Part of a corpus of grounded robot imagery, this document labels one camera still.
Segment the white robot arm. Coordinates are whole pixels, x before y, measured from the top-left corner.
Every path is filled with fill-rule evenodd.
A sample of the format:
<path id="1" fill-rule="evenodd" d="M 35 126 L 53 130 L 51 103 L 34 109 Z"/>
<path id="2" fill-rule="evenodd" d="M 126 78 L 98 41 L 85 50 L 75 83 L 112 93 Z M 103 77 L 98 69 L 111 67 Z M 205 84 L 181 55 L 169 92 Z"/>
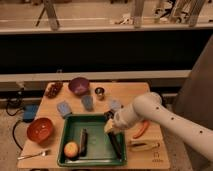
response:
<path id="1" fill-rule="evenodd" d="M 115 112 L 104 127 L 104 132 L 120 132 L 132 128 L 144 119 L 151 120 L 178 135 L 186 144 L 213 162 L 213 130 L 187 120 L 162 105 L 155 92 L 135 97 L 127 106 Z"/>

